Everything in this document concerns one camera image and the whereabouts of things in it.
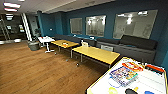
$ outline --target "book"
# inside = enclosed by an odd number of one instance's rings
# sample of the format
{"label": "book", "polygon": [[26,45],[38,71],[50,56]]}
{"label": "book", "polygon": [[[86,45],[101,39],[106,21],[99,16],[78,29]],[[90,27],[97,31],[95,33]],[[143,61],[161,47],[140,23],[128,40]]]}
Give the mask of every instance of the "book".
{"label": "book", "polygon": [[124,66],[113,70],[110,72],[112,78],[119,83],[121,86],[125,87],[131,82],[135,81],[138,74]]}

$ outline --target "blue wall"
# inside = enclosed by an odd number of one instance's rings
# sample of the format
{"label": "blue wall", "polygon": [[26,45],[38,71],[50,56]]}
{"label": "blue wall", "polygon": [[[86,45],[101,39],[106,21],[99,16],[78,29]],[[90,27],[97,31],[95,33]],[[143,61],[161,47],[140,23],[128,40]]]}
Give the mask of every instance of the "blue wall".
{"label": "blue wall", "polygon": [[38,11],[37,15],[39,20],[41,35],[54,37],[54,35],[56,34],[55,21],[54,21],[55,15],[45,14],[45,13],[42,13],[41,11]]}
{"label": "blue wall", "polygon": [[85,25],[85,18],[90,16],[98,16],[98,15],[106,15],[106,25],[105,25],[105,31],[104,31],[104,37],[105,38],[112,38],[113,36],[113,30],[115,25],[115,16],[116,14],[120,13],[127,13],[127,12],[137,12],[137,11],[143,11],[143,10],[158,10],[158,15],[156,17],[156,22],[154,24],[154,28],[151,34],[150,39],[153,40],[159,40],[161,31],[164,26],[164,21],[166,20],[165,14],[165,5],[164,3],[158,3],[154,1],[144,1],[144,2],[111,2],[106,3],[94,7],[79,9],[75,11],[68,12],[67,15],[67,31],[68,34],[70,33],[70,19],[71,18],[82,18],[83,19],[83,30],[82,35],[85,36],[86,31],[86,25]]}
{"label": "blue wall", "polygon": [[115,25],[115,16],[120,13],[137,12],[144,10],[158,10],[155,23],[153,26],[150,39],[158,41],[158,47],[155,57],[155,63],[163,66],[168,71],[168,3],[164,0],[117,0],[106,4],[101,4],[93,7],[83,8],[70,12],[57,12],[52,14],[39,14],[39,23],[42,27],[43,36],[53,34],[72,35],[70,33],[70,19],[82,18],[82,35],[79,37],[89,36],[85,35],[86,17],[106,15],[106,25],[104,37],[111,39]]}

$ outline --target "wooden table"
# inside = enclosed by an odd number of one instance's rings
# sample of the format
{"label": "wooden table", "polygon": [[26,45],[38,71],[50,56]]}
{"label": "wooden table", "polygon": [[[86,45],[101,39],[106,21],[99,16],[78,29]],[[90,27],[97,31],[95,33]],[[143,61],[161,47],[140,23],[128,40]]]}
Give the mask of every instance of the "wooden table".
{"label": "wooden table", "polygon": [[71,48],[71,58],[72,58],[72,47],[79,45],[79,43],[67,41],[67,40],[57,40],[57,41],[52,41],[51,43],[58,45],[59,52],[60,52],[60,47],[62,48]]}
{"label": "wooden table", "polygon": [[[123,57],[118,63],[116,63],[111,69],[109,69],[104,75],[102,75],[96,82],[94,82],[88,89],[87,94],[125,94],[125,90],[127,88],[134,89],[138,87],[138,94],[145,94],[145,91],[153,92],[154,94],[167,94],[167,76],[166,72],[162,75],[158,75],[157,73],[143,69],[143,71],[137,72],[138,78],[136,81],[128,84],[126,87],[120,86],[115,80],[113,80],[110,75],[110,72],[116,70],[117,68],[122,66],[124,62],[134,62],[137,61]],[[109,93],[110,88],[115,88],[116,91],[111,91],[113,93]]]}
{"label": "wooden table", "polygon": [[109,65],[111,65],[120,55],[119,53],[106,51],[106,50],[96,48],[96,47],[80,46],[80,47],[74,48],[72,50],[76,51],[78,53],[81,53],[81,62],[82,62],[82,54],[83,54],[83,55],[92,57],[94,59],[103,61]]}
{"label": "wooden table", "polygon": [[54,39],[52,39],[51,37],[48,37],[48,36],[47,37],[38,37],[38,39],[41,43],[43,43],[43,45],[41,47],[45,46],[44,43],[47,44],[47,51],[45,51],[45,53],[54,51],[54,50],[50,50],[49,44],[48,44],[48,42],[55,41]]}

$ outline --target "tabletop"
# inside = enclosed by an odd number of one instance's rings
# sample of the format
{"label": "tabletop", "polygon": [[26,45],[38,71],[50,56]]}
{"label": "tabletop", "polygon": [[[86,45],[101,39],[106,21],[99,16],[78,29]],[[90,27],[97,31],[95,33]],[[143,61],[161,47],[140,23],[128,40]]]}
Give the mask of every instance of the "tabletop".
{"label": "tabletop", "polygon": [[89,57],[95,58],[97,60],[103,61],[107,64],[112,64],[120,55],[119,53],[106,51],[96,47],[77,47],[73,49],[76,52],[82,53]]}
{"label": "tabletop", "polygon": [[38,37],[38,39],[41,43],[55,41],[54,39],[52,39],[50,37]]}
{"label": "tabletop", "polygon": [[71,41],[67,41],[67,40],[57,40],[57,41],[52,41],[51,43],[58,45],[58,46],[61,46],[63,48],[69,48],[69,47],[79,45],[79,43],[75,43],[75,42],[71,42]]}

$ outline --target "white table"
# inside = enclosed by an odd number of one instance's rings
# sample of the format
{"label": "white table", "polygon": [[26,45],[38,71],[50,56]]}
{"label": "white table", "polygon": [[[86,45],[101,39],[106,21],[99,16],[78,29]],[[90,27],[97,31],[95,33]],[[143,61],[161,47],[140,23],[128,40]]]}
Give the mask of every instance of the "white table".
{"label": "white table", "polygon": [[154,94],[167,94],[167,83],[166,75],[158,75],[152,71],[144,69],[138,73],[138,79],[130,83],[126,87],[120,86],[115,82],[109,73],[122,66],[123,62],[134,62],[132,59],[122,59],[114,67],[109,69],[103,76],[101,76],[95,83],[93,83],[88,89],[87,94],[109,94],[109,88],[115,87],[118,93],[114,94],[125,94],[127,88],[134,89],[138,87],[137,93],[144,94],[145,91],[151,91]]}
{"label": "white table", "polygon": [[45,46],[44,43],[47,44],[47,45],[46,45],[46,46],[47,46],[47,51],[45,51],[45,53],[54,51],[54,50],[50,50],[49,44],[48,44],[48,42],[55,41],[54,39],[52,39],[52,38],[50,38],[50,37],[48,37],[48,36],[46,36],[46,37],[38,37],[38,39],[39,39],[39,41],[43,44],[42,47]]}

